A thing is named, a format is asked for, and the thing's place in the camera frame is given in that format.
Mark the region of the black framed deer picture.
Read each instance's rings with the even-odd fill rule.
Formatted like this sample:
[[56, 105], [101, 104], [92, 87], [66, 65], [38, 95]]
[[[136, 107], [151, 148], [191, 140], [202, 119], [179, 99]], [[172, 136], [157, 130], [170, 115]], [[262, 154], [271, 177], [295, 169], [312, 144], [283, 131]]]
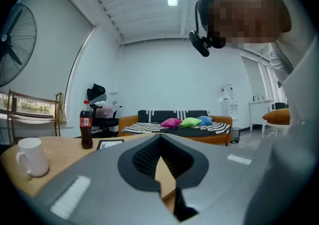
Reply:
[[123, 139], [100, 140], [96, 150], [104, 149], [125, 142]]

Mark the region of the clear plastic storage bin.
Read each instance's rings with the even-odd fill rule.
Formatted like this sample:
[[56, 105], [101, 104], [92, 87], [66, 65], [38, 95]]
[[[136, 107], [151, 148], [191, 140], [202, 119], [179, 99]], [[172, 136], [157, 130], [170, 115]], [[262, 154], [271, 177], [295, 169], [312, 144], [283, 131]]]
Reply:
[[101, 108], [96, 110], [96, 118], [113, 118], [114, 113], [120, 107], [117, 92], [109, 92], [102, 95], [95, 105]]

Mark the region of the wooden shelf rack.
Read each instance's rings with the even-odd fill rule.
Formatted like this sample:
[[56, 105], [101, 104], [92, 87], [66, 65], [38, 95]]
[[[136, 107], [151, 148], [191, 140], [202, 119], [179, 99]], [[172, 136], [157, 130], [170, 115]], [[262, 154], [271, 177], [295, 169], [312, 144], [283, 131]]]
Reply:
[[18, 144], [21, 137], [16, 136], [14, 122], [25, 124], [53, 123], [56, 136], [61, 135], [61, 120], [63, 119], [62, 92], [55, 99], [37, 98], [9, 90], [6, 105], [6, 125], [10, 145]]

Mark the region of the black white striped blanket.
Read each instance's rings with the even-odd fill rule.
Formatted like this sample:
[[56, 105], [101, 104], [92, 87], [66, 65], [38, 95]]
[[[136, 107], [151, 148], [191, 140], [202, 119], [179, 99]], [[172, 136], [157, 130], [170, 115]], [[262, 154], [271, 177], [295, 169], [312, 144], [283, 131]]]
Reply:
[[207, 110], [189, 111], [161, 111], [161, 110], [140, 110], [137, 116], [127, 116], [119, 119], [119, 132], [131, 135], [143, 133], [169, 133], [183, 137], [215, 136], [229, 134], [232, 126], [229, 122], [219, 122], [212, 118], [212, 125], [194, 127], [161, 127], [160, 124], [168, 118], [184, 120], [187, 117], [198, 118], [209, 116]]

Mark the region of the orange sofa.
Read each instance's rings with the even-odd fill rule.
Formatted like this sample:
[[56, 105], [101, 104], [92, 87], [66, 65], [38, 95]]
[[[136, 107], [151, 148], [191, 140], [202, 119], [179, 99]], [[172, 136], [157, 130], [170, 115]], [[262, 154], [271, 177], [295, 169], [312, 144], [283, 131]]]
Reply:
[[[202, 123], [192, 127], [163, 126], [168, 119], [183, 121], [186, 118], [199, 119]], [[232, 138], [232, 122], [229, 116], [209, 115], [206, 110], [139, 110], [137, 115], [119, 118], [119, 136], [168, 133], [199, 142], [227, 145]]]

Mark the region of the clear water jug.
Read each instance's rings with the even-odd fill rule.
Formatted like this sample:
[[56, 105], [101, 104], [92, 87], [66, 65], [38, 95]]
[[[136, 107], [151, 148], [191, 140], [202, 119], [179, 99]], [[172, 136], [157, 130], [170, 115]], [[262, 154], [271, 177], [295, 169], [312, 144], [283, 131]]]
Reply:
[[232, 100], [234, 98], [233, 87], [230, 80], [226, 80], [222, 84], [221, 90], [224, 100]]

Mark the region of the white mug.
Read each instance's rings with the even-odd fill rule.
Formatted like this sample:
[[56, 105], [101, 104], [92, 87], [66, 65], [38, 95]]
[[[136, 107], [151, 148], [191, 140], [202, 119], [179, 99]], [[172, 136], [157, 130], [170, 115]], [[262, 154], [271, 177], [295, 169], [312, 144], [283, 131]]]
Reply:
[[18, 142], [19, 152], [16, 162], [23, 166], [26, 174], [33, 177], [42, 177], [49, 171], [48, 160], [39, 138], [29, 137]]

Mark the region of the orange cushion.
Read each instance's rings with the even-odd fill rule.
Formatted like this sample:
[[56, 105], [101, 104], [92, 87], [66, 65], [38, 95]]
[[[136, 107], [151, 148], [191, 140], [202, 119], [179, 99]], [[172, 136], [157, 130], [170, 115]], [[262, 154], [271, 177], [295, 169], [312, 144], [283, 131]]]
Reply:
[[278, 110], [273, 110], [262, 116], [267, 123], [276, 125], [289, 125], [290, 124], [290, 109], [283, 108]]

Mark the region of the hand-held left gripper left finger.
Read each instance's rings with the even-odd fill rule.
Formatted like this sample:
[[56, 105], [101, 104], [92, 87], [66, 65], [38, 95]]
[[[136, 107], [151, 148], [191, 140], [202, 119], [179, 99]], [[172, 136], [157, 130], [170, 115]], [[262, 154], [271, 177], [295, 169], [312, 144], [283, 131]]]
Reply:
[[67, 191], [78, 176], [91, 184], [68, 221], [74, 225], [176, 225], [159, 192], [140, 191], [129, 185], [118, 171], [121, 154], [145, 141], [148, 136], [96, 150], [52, 178], [35, 199], [47, 208]]

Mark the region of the black standing floor fan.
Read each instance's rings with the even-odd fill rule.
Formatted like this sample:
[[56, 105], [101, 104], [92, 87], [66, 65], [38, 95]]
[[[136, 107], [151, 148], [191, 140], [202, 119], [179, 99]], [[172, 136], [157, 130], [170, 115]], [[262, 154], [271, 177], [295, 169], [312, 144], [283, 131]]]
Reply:
[[14, 80], [29, 62], [37, 39], [31, 10], [16, 3], [0, 28], [0, 87]]

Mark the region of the white side cabinet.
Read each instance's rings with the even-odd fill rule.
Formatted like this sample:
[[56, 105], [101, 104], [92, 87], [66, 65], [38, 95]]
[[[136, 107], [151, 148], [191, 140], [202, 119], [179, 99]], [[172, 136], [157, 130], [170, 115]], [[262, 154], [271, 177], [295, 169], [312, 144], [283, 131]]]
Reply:
[[263, 119], [263, 116], [275, 109], [274, 100], [261, 100], [250, 101], [250, 130], [253, 129], [254, 124], [262, 126], [262, 133], [265, 132], [265, 126], [267, 121]]

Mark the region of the black office chair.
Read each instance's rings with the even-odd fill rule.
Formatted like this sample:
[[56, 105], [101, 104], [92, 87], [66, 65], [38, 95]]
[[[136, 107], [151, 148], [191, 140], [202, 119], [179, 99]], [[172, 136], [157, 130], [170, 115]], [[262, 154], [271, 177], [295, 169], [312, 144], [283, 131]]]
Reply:
[[98, 127], [101, 137], [115, 137], [117, 136], [116, 131], [111, 131], [110, 128], [116, 127], [119, 125], [119, 119], [116, 118], [116, 113], [114, 113], [113, 118], [96, 118], [96, 110], [98, 107], [95, 105], [95, 102], [99, 100], [99, 98], [102, 97], [103, 94], [106, 93], [106, 90], [103, 86], [100, 86], [98, 84], [93, 84], [92, 88], [87, 89], [87, 98], [89, 100], [89, 106], [90, 110], [92, 112], [92, 126]]

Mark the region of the wooden oval coffee table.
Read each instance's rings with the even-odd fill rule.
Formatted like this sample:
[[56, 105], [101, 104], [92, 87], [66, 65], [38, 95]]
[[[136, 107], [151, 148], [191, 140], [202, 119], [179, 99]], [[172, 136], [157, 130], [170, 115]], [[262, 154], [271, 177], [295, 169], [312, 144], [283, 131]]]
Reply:
[[[83, 149], [78, 138], [47, 136], [41, 137], [45, 157], [49, 163], [49, 171], [42, 177], [32, 177], [23, 172], [22, 167], [16, 162], [18, 145], [14, 145], [0, 155], [0, 164], [4, 167], [14, 186], [28, 195], [35, 197], [38, 191], [53, 177], [61, 173], [67, 167], [94, 152], [100, 141], [93, 139], [93, 148]], [[162, 159], [158, 161], [156, 168], [156, 180], [160, 183], [161, 198], [170, 212], [175, 206], [175, 179]]]

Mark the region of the green star pillow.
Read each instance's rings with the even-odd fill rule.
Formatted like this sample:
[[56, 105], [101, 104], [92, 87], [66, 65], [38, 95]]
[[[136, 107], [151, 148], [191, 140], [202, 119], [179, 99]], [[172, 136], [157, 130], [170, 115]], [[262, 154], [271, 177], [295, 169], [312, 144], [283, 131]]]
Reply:
[[201, 122], [201, 119], [187, 117], [180, 124], [180, 127], [194, 127], [197, 126]]

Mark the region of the white water dispenser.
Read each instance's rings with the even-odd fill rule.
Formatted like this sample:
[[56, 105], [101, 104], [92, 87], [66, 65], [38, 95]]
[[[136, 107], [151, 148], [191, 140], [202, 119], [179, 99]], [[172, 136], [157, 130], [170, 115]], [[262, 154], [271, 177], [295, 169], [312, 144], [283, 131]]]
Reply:
[[232, 118], [232, 126], [236, 127], [238, 122], [238, 102], [234, 99], [223, 100], [220, 103], [221, 115]]

